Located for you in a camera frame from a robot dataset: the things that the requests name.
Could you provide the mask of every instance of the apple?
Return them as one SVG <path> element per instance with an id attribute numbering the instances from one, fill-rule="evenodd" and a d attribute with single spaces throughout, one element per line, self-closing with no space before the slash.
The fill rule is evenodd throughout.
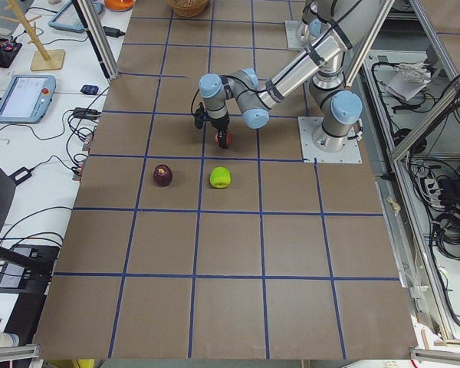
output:
<path id="1" fill-rule="evenodd" d="M 172 170 L 167 165 L 157 165 L 153 170 L 153 181 L 159 186 L 168 186 L 172 177 Z"/>
<path id="2" fill-rule="evenodd" d="M 209 176 L 209 183 L 213 188 L 223 189 L 229 186 L 231 182 L 230 171 L 223 166 L 215 167 Z"/>
<path id="3" fill-rule="evenodd" d="M 217 145 L 219 145 L 218 143 L 218 133 L 215 134 L 215 142 Z M 227 130 L 227 148 L 230 147 L 233 143 L 233 135 L 232 133 L 230 133 L 230 130 Z"/>

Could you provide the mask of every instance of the blue joint cap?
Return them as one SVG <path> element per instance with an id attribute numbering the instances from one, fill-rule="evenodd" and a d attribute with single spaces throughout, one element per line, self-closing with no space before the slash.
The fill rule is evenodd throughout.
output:
<path id="1" fill-rule="evenodd" d="M 322 29 L 322 22 L 318 19 L 315 19 L 308 25 L 308 31 L 314 37 L 320 36 L 320 30 Z"/>
<path id="2" fill-rule="evenodd" d="M 269 112 L 264 109 L 251 109 L 242 114 L 245 123 L 249 128 L 259 129 L 269 121 Z"/>
<path id="3" fill-rule="evenodd" d="M 360 118 L 363 103 L 353 92 L 342 90 L 332 97 L 330 109 L 337 121 L 344 125 L 351 125 Z"/>
<path id="4" fill-rule="evenodd" d="M 212 98 L 222 89 L 222 79 L 214 73 L 205 74 L 199 80 L 199 93 L 203 98 Z"/>
<path id="5" fill-rule="evenodd" d="M 247 67 L 245 69 L 241 69 L 244 73 L 248 75 L 249 78 L 251 78 L 252 85 L 254 86 L 254 89 L 256 89 L 259 85 L 259 80 L 258 80 L 258 75 L 255 73 L 254 69 L 251 67 Z"/>

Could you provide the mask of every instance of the red apple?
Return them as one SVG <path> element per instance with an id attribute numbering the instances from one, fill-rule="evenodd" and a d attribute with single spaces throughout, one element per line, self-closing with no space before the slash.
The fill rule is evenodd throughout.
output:
<path id="1" fill-rule="evenodd" d="M 215 134 L 215 142 L 218 144 L 218 133 Z M 227 130 L 227 147 L 230 147 L 233 143 L 233 135 L 230 133 L 230 130 Z"/>
<path id="2" fill-rule="evenodd" d="M 153 170 L 153 181 L 159 186 L 168 186 L 172 177 L 172 170 L 167 165 L 157 165 Z"/>

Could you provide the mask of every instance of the basket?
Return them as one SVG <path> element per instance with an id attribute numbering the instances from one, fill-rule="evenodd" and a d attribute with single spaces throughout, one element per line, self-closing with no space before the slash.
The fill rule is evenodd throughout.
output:
<path id="1" fill-rule="evenodd" d="M 167 0 L 179 17 L 195 17 L 205 10 L 209 0 Z"/>

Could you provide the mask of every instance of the metal mounting plate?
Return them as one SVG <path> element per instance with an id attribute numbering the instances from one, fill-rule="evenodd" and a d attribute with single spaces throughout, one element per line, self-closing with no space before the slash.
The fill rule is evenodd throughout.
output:
<path id="1" fill-rule="evenodd" d="M 288 43 L 288 50 L 302 50 L 305 43 L 297 38 L 297 29 L 300 27 L 301 21 L 285 21 L 284 26 L 286 29 L 286 41 Z"/>
<path id="2" fill-rule="evenodd" d="M 356 140 L 348 140 L 346 146 L 338 153 L 327 153 L 317 148 L 312 141 L 312 133 L 322 123 L 322 117 L 298 117 L 300 128 L 301 152 L 305 163 L 352 163 L 361 164 L 360 148 Z"/>

